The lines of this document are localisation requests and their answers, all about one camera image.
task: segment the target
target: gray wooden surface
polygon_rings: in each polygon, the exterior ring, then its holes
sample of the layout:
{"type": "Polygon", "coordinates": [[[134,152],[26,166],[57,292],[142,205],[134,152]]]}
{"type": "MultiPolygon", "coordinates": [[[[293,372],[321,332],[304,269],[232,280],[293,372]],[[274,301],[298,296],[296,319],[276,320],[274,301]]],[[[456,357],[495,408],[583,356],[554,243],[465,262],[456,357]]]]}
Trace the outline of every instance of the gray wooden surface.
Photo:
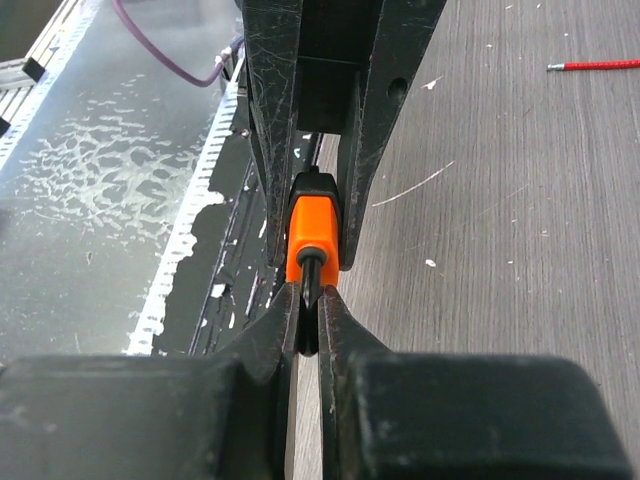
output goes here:
{"type": "MultiPolygon", "coordinates": [[[[450,0],[340,285],[395,349],[576,360],[637,465],[640,71],[545,67],[640,57],[638,25],[637,0],[450,0]]],[[[315,361],[304,366],[296,478],[316,479],[315,361]]]]}

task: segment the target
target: orange connector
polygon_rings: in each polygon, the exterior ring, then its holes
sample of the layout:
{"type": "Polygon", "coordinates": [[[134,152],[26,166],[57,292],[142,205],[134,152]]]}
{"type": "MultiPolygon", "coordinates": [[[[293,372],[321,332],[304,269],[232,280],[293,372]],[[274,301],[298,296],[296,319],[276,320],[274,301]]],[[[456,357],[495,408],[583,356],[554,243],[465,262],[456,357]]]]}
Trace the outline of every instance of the orange connector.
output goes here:
{"type": "Polygon", "coordinates": [[[302,281],[299,256],[306,249],[321,252],[324,264],[321,286],[338,286],[340,259],[338,256],[338,218],[329,196],[301,195],[297,198],[289,223],[287,250],[287,282],[302,281]]]}

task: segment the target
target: white tape strip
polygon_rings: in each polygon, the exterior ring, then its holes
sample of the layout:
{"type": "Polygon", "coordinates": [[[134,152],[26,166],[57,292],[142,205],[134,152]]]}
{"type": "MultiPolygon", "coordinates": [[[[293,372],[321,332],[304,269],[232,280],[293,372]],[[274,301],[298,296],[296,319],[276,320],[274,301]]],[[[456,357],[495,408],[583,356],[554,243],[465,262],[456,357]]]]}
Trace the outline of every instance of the white tape strip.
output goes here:
{"type": "Polygon", "coordinates": [[[191,234],[191,227],[204,207],[225,201],[222,194],[209,191],[209,179],[216,167],[222,145],[231,133],[231,123],[238,106],[238,75],[243,63],[242,59],[238,62],[231,82],[227,84],[222,96],[213,125],[178,211],[167,247],[160,260],[160,267],[149,288],[136,328],[129,334],[129,348],[123,352],[126,355],[151,355],[154,335],[161,335],[164,331],[165,300],[173,288],[173,277],[178,263],[193,254],[196,238],[191,234]]]}
{"type": "MultiPolygon", "coordinates": [[[[65,2],[60,7],[64,9],[64,15],[57,14],[57,18],[64,19],[64,23],[60,25],[59,30],[51,41],[56,41],[59,48],[52,58],[46,62],[47,72],[44,77],[33,87],[20,89],[5,110],[4,115],[7,115],[7,112],[10,113],[11,118],[5,118],[5,120],[11,123],[11,128],[0,137],[0,170],[5,166],[9,156],[29,128],[31,120],[35,117],[51,87],[60,77],[71,55],[95,18],[102,2],[101,0],[75,2],[71,11],[68,8],[69,4],[70,2],[65,2]]],[[[46,32],[48,36],[51,36],[51,29],[52,27],[49,25],[46,32]]],[[[36,44],[40,43],[42,43],[42,39],[36,42],[36,44]]]]}

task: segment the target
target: red cable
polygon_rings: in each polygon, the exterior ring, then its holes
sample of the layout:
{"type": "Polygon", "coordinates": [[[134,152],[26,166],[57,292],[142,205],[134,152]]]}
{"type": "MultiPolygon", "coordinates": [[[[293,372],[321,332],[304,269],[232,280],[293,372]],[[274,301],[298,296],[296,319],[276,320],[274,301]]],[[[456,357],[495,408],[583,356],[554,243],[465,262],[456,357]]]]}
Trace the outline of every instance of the red cable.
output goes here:
{"type": "Polygon", "coordinates": [[[576,71],[576,70],[623,70],[626,68],[640,68],[640,58],[635,60],[621,60],[617,62],[574,62],[549,65],[547,71],[576,71]]]}

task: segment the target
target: cable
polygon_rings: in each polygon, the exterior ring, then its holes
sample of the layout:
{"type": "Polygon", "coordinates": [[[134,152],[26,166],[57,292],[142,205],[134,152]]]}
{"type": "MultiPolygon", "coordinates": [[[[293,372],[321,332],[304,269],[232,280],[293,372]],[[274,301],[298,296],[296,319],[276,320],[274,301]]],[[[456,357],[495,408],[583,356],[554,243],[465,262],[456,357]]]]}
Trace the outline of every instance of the cable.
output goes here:
{"type": "Polygon", "coordinates": [[[547,66],[547,72],[571,72],[576,70],[623,70],[626,68],[640,68],[640,58],[635,60],[621,60],[616,62],[575,62],[559,63],[547,66]]]}
{"type": "Polygon", "coordinates": [[[144,35],[144,33],[142,33],[140,28],[138,28],[138,26],[135,24],[135,22],[131,19],[131,17],[127,13],[127,11],[124,9],[124,6],[122,5],[122,0],[112,0],[111,3],[113,4],[113,9],[115,10],[116,15],[118,15],[118,17],[120,18],[124,26],[127,27],[127,30],[131,32],[131,34],[136,38],[136,40],[138,40],[142,44],[142,46],[146,48],[147,51],[149,51],[149,53],[151,53],[151,55],[153,55],[160,63],[162,63],[165,67],[167,67],[173,73],[178,75],[180,78],[186,80],[192,85],[195,85],[196,87],[205,88],[212,85],[213,82],[215,82],[218,76],[220,75],[220,72],[222,72],[225,63],[227,63],[227,60],[229,60],[229,58],[233,54],[235,54],[244,43],[244,37],[242,36],[234,39],[231,42],[231,45],[229,45],[227,48],[222,50],[220,52],[220,55],[216,57],[216,65],[213,69],[213,72],[211,72],[211,75],[209,75],[204,80],[200,80],[199,78],[194,77],[187,71],[180,68],[173,60],[171,60],[164,53],[162,53],[158,49],[158,47],[156,47],[151,42],[151,40],[149,40],[144,35]]]}

